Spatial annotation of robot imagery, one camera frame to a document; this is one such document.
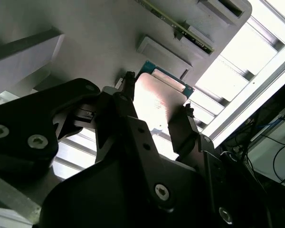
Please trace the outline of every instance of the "gray surface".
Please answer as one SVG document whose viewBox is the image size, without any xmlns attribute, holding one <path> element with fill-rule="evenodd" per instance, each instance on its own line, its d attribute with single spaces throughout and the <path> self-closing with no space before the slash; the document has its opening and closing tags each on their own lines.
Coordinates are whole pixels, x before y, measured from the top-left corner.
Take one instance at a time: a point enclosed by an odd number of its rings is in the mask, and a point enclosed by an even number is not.
<svg viewBox="0 0 285 228">
<path fill-rule="evenodd" d="M 48 64 L 57 51 L 59 32 L 49 30 L 0 46 L 0 93 Z"/>
<path fill-rule="evenodd" d="M 216 18 L 207 13 L 196 13 L 196 10 L 193 13 L 192 7 L 196 7 L 196 3 L 197 0 L 161 0 L 164 5 L 161 9 L 173 9 L 176 21 L 188 20 L 195 28 L 203 29 L 203 32 L 210 33 L 214 38 L 228 35 L 229 39 L 224 41 L 226 45 L 238 28 L 230 26 L 228 31 L 231 32 L 226 32 L 223 29 L 227 28 L 226 25 L 217 24 Z M 183 18 L 180 18 L 181 7 L 186 12 Z M 166 46 L 193 67 L 198 66 L 199 69 L 185 78 L 191 85 L 195 84 L 218 55 L 211 55 L 207 61 L 200 60 L 174 39 L 173 29 L 169 25 L 134 0 L 0 1 L 2 42 L 26 37 L 51 26 L 66 35 L 52 74 L 63 80 L 86 78 L 100 88 L 113 86 L 120 76 L 119 72 L 139 71 L 146 57 L 138 54 L 136 47 L 144 34 Z"/>
</svg>

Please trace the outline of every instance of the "metal bar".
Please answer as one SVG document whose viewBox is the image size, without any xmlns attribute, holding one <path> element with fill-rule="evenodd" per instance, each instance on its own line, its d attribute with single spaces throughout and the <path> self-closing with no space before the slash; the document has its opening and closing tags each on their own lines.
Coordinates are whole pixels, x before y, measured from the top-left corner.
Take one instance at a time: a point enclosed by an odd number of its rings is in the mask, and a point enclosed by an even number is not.
<svg viewBox="0 0 285 228">
<path fill-rule="evenodd" d="M 0 178 L 0 201 L 32 224 L 39 221 L 41 207 Z"/>
<path fill-rule="evenodd" d="M 0 93 L 52 61 L 63 35 L 54 29 L 0 46 Z"/>
<path fill-rule="evenodd" d="M 92 156 L 96 156 L 96 151 L 91 150 L 91 149 L 89 149 L 89 148 L 87 148 L 87 147 L 85 147 L 85 146 L 83 146 L 83 145 L 80 145 L 79 143 L 76 143 L 76 142 L 74 142 L 74 141 L 72 141 L 72 140 L 70 140 L 70 139 L 68 139 L 68 138 L 62 140 L 62 142 L 65 143 L 66 145 L 69 145 L 69 146 L 71 146 L 71 147 L 74 147 L 74 148 L 76 148 L 76 149 L 79 149 L 79 150 L 81 150 L 82 152 L 88 153 L 88 154 L 90 154 L 90 155 L 92 155 Z"/>
<path fill-rule="evenodd" d="M 65 160 L 65 159 L 59 158 L 59 157 L 56 157 L 56 158 L 55 158 L 55 161 L 57 161 L 57 162 L 60 163 L 60 164 L 66 165 L 66 166 L 68 166 L 68 167 L 70 167 L 70 168 L 72 168 L 72 169 L 75 169 L 75 170 L 79 170 L 79 171 L 84 170 L 83 167 L 81 167 L 81 166 L 79 166 L 79 165 L 76 165 L 76 164 L 74 164 L 74 163 L 72 163 L 72 162 L 69 162 L 69 161 L 67 161 L 67 160 Z"/>
</svg>

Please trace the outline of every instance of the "bright light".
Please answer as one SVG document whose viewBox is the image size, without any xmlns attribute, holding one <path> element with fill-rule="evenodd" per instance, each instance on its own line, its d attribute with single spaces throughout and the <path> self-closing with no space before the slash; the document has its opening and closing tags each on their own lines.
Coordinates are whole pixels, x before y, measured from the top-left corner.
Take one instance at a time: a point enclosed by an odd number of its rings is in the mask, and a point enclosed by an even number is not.
<svg viewBox="0 0 285 228">
<path fill-rule="evenodd" d="M 189 98 L 193 102 L 197 103 L 198 105 L 204 107 L 214 115 L 218 115 L 224 107 L 217 103 L 215 100 L 211 99 L 201 91 L 195 89 L 193 94 Z"/>
<path fill-rule="evenodd" d="M 285 84 L 285 72 L 277 71 L 284 63 L 285 47 L 204 129 L 203 134 L 213 140 L 215 147 L 220 145 L 249 116 L 251 116 L 265 101 L 267 101 Z M 266 82 L 271 75 L 275 75 L 273 81 L 271 83 Z M 220 133 L 214 133 L 219 127 L 222 126 L 225 126 L 225 128 L 223 128 Z"/>
<path fill-rule="evenodd" d="M 252 16 L 279 40 L 285 43 L 285 23 L 260 0 L 249 0 L 249 2 L 252 5 Z M 282 3 L 279 0 L 279 6 L 283 5 L 285 6 L 285 2 Z"/>
<path fill-rule="evenodd" d="M 247 84 L 248 81 L 245 78 L 220 59 L 216 59 L 199 79 L 196 86 L 232 101 Z"/>
<path fill-rule="evenodd" d="M 276 55 L 277 51 L 245 24 L 233 37 L 221 55 L 240 69 L 256 75 Z"/>
</svg>

